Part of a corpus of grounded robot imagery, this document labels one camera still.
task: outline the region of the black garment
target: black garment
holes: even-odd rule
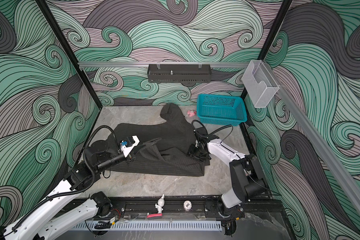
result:
[[[136,159],[127,165],[122,162],[110,170],[116,172],[136,172],[158,175],[199,177],[204,175],[204,167],[209,161],[200,162],[187,156],[188,148],[196,142],[195,134],[180,108],[171,103],[161,110],[160,116],[167,122],[158,125],[135,125],[120,123],[115,128],[118,141],[136,135],[140,143],[147,146],[136,154]],[[115,148],[112,136],[107,139]]]

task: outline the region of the swirl pattern wall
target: swirl pattern wall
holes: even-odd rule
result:
[[[360,186],[360,0],[293,4],[266,61]],[[256,153],[297,238],[360,239],[360,216],[283,100],[265,109],[245,102]]]
[[[34,0],[0,0],[0,225],[76,161],[99,109]]]
[[[47,2],[79,61],[246,62],[258,57],[282,0]],[[200,93],[243,90],[242,69],[214,69],[212,83],[186,86],[148,83],[146,68],[86,71],[105,106],[193,105]]]

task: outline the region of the perforated basket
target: perforated basket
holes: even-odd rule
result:
[[[243,99],[232,96],[200,94],[197,116],[202,123],[237,126],[247,121]]]

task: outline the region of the white rabbit figurine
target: white rabbit figurine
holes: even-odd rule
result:
[[[155,208],[157,208],[159,214],[163,211],[164,202],[164,195],[162,195],[162,197],[157,201],[157,204],[155,204]]]

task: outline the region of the gray marble surface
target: gray marble surface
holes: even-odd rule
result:
[[[111,106],[104,107],[96,122],[95,128],[100,125],[108,125],[115,128],[119,123],[131,123],[141,125],[156,125],[166,122],[160,117],[162,106]],[[199,119],[197,116],[188,117],[188,110],[195,110],[196,106],[180,106],[188,122]],[[205,124],[208,132],[221,127],[220,125]],[[230,128],[216,133],[221,139],[229,134]],[[100,130],[93,141],[106,139],[109,130]],[[226,144],[237,151],[249,154],[240,127],[233,127],[233,131],[225,141]],[[152,174],[137,174],[126,172],[111,172],[108,179],[98,180],[89,190],[79,197],[88,197],[98,191],[103,191],[109,197],[133,197],[133,196],[159,196],[165,195],[218,195],[227,192],[231,186],[229,167],[216,156],[211,156],[211,165],[205,167],[205,175],[202,177],[166,176]]]

